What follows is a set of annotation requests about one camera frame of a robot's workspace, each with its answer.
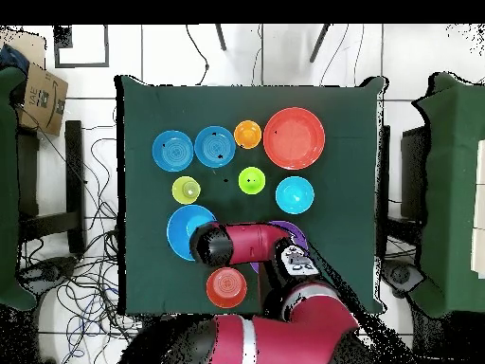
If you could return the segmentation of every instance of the lime green bowl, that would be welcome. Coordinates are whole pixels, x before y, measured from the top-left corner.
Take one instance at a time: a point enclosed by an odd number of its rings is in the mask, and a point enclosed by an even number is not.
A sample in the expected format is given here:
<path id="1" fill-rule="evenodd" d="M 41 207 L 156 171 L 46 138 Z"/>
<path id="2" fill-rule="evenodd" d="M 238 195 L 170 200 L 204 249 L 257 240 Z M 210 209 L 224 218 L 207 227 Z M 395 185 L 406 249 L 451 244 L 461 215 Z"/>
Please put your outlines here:
<path id="1" fill-rule="evenodd" d="M 190 176 L 177 178 L 171 186 L 171 195 L 183 205 L 195 202 L 200 193 L 201 186 Z"/>
<path id="2" fill-rule="evenodd" d="M 245 168 L 239 173 L 239 187 L 246 194 L 257 194 L 266 184 L 264 173 L 258 168 Z"/>

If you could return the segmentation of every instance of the white tile floor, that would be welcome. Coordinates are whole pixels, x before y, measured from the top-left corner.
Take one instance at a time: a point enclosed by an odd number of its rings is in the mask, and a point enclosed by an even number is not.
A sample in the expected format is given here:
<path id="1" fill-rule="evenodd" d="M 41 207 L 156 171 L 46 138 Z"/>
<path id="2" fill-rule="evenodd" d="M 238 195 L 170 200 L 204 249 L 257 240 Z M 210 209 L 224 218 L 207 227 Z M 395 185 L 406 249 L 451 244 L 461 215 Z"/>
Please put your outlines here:
<path id="1" fill-rule="evenodd" d="M 258 24 L 223 25 L 227 51 L 222 52 L 215 26 L 189 26 L 192 38 L 207 57 L 210 66 L 204 84 L 249 85 L 253 80 L 255 56 L 260 48 Z M 428 77 L 436 71 L 452 71 L 470 82 L 485 76 L 485 54 L 476 26 L 447 25 L 336 25 L 329 29 L 325 41 L 313 64 L 309 58 L 321 25 L 264 25 L 264 84 L 300 84 L 354 86 L 371 76 L 389 78 L 385 93 L 385 123 L 391 127 L 389 198 L 401 199 L 400 139 L 402 132 L 423 124 L 419 112 L 411 101 L 424 95 Z M 112 126 L 116 89 L 113 77 L 129 74 L 146 83 L 194 85 L 201 80 L 205 62 L 193 47 L 185 26 L 109 26 L 109 67 L 55 68 L 53 28 L 25 26 L 24 30 L 39 33 L 46 39 L 45 66 L 69 83 L 65 118 L 80 119 L 84 128 Z M 347 34 L 339 50 L 344 32 Z M 102 63 L 102 26 L 73 26 L 73 48 L 60 50 L 61 63 Z M 260 82 L 261 54 L 254 69 L 254 84 Z M 103 186 L 107 173 L 91 156 L 91 146 L 101 138 L 115 138 L 115 128 L 84 130 L 84 160 L 100 179 Z M 63 131 L 60 136 L 49 136 L 63 154 Z M 94 154 L 106 164 L 111 180 L 102 199 L 117 212 L 117 160 L 113 140 L 102 140 L 94 145 Z M 65 209 L 59 194 L 65 191 L 65 166 L 45 140 L 39 152 L 38 202 L 40 213 L 53 213 Z M 86 172 L 87 188 L 95 195 L 98 184 L 91 172 Z M 96 211 L 90 195 L 86 194 L 86 213 Z M 389 204 L 390 213 L 399 216 L 399 205 Z M 114 222 L 103 220 L 105 228 Z M 89 239 L 102 233 L 98 219 Z M 39 242 L 31 242 L 28 252 Z M 101 255 L 101 244 L 89 250 L 88 256 Z M 37 257 L 47 258 L 67 253 L 64 235 L 45 238 L 45 247 Z M 117 280 L 115 270 L 110 278 Z M 79 313 L 64 292 L 60 298 L 66 306 Z M 390 288 L 381 283 L 380 298 L 386 305 L 382 319 L 402 334 L 409 346 L 412 343 L 412 321 L 406 301 L 395 299 Z M 56 289 L 44 300 L 40 319 L 40 343 L 44 356 L 54 356 L 61 362 L 69 352 L 65 335 L 72 313 L 61 306 Z M 87 337 L 80 349 L 84 356 L 73 356 L 67 364 L 94 364 L 94 360 L 108 338 L 105 335 Z M 116 364 L 126 341 L 112 339 L 96 364 Z"/>

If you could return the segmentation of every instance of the cardboard box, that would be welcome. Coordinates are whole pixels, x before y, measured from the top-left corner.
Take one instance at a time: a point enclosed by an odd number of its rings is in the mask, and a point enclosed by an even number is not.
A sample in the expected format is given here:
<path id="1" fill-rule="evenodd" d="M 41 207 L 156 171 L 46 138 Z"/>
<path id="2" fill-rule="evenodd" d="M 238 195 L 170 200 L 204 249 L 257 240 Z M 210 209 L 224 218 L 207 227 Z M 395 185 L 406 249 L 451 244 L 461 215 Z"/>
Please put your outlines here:
<path id="1" fill-rule="evenodd" d="M 67 82 L 31 63 L 27 75 L 24 109 L 18 110 L 19 124 L 37 125 L 44 133 L 58 136 L 63 123 Z"/>
<path id="2" fill-rule="evenodd" d="M 45 39 L 42 36 L 0 27 L 0 49 L 4 44 L 20 51 L 31 63 L 45 68 Z"/>

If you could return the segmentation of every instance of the red bowl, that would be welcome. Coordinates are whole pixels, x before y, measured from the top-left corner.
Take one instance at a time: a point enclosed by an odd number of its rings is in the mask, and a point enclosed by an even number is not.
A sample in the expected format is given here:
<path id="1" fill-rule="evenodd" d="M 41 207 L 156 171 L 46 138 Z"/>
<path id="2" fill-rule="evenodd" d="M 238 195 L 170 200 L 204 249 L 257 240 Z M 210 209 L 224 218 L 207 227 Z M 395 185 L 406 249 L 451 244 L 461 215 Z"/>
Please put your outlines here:
<path id="1" fill-rule="evenodd" d="M 206 291 L 210 301 L 218 307 L 236 307 L 246 296 L 246 280 L 237 269 L 220 268 L 208 278 Z"/>

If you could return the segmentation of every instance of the dark green tablecloth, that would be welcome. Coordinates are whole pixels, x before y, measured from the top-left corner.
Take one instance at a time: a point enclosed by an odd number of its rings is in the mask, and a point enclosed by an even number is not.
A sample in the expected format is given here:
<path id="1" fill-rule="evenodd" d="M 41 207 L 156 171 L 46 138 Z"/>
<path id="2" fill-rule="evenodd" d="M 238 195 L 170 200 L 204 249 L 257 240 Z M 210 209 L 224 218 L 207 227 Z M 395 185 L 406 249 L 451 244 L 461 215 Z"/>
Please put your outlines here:
<path id="1" fill-rule="evenodd" d="M 15 279 L 19 253 L 19 184 L 17 176 L 17 117 L 9 94 L 24 81 L 21 70 L 0 70 L 0 303 L 18 310 L 37 305 Z"/>
<path id="2" fill-rule="evenodd" d="M 385 85 L 383 78 L 359 88 L 148 86 L 130 77 L 121 77 L 121 83 L 127 313 L 260 311 L 258 278 L 249 264 L 237 266 L 247 280 L 245 300 L 237 308 L 222 310 L 206 295 L 211 271 L 171 250 L 167 223 L 181 207 L 171 196 L 171 185 L 180 175 L 190 175 L 201 184 L 197 204 L 211 210 L 219 222 L 287 220 L 299 226 L 363 305 L 377 312 L 372 280 L 374 183 L 376 105 Z M 152 144 L 163 131 L 180 130 L 194 141 L 209 125 L 233 132 L 239 122 L 251 119 L 263 129 L 277 111 L 292 106 L 313 112 L 326 134 L 321 157 L 307 169 L 291 172 L 279 168 L 266 156 L 262 142 L 253 150 L 238 148 L 234 159 L 220 169 L 207 168 L 196 156 L 180 173 L 164 172 L 153 162 Z M 257 195 L 246 195 L 238 187 L 239 172 L 247 166 L 266 174 L 266 186 Z M 314 186 L 313 205 L 299 215 L 283 212 L 275 201 L 279 181 L 289 175 L 305 177 Z"/>
<path id="3" fill-rule="evenodd" d="M 440 73 L 415 101 L 431 133 L 421 268 L 427 280 L 411 293 L 434 318 L 452 311 L 485 312 L 485 280 L 471 270 L 476 156 L 485 139 L 485 87 Z"/>

